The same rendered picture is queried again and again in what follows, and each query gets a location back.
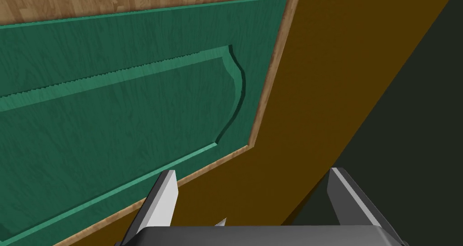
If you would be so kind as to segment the green panelled door leaf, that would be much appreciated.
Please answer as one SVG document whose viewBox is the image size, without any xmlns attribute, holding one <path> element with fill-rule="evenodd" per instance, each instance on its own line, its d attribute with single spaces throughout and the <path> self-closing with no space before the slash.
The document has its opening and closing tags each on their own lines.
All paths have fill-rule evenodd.
<svg viewBox="0 0 463 246">
<path fill-rule="evenodd" d="M 53 246 L 245 147 L 286 2 L 0 26 L 0 246 Z"/>
</svg>

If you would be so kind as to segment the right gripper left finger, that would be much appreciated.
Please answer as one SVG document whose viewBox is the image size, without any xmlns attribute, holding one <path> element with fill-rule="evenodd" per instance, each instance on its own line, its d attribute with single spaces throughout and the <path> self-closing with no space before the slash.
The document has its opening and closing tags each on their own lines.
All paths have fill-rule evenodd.
<svg viewBox="0 0 463 246">
<path fill-rule="evenodd" d="M 146 227 L 170 226 L 178 194 L 175 170 L 162 171 L 124 235 L 124 241 L 129 242 Z"/>
</svg>

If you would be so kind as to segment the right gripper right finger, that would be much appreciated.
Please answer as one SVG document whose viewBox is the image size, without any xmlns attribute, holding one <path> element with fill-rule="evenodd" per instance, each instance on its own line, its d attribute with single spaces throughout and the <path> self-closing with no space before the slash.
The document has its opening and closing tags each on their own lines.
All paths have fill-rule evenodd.
<svg viewBox="0 0 463 246">
<path fill-rule="evenodd" d="M 341 225 L 375 225 L 388 233 L 395 233 L 391 224 L 345 169 L 330 169 L 327 194 Z"/>
</svg>

